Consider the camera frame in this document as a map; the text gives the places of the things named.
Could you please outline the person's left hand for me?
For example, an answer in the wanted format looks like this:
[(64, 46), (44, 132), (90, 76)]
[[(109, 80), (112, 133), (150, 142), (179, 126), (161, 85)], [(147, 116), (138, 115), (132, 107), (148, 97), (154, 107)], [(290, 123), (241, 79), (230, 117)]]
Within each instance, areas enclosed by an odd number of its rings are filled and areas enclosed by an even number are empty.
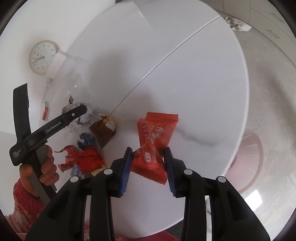
[[(59, 180), (57, 166), (54, 164), (53, 150), (47, 146), (47, 158), (41, 166), (42, 175), (39, 180), (46, 186), (54, 185)], [(30, 164), (22, 164), (19, 168), (20, 180), (23, 188), (34, 198), (39, 199), (37, 191), (29, 181), (29, 177), (33, 175), (34, 170)]]

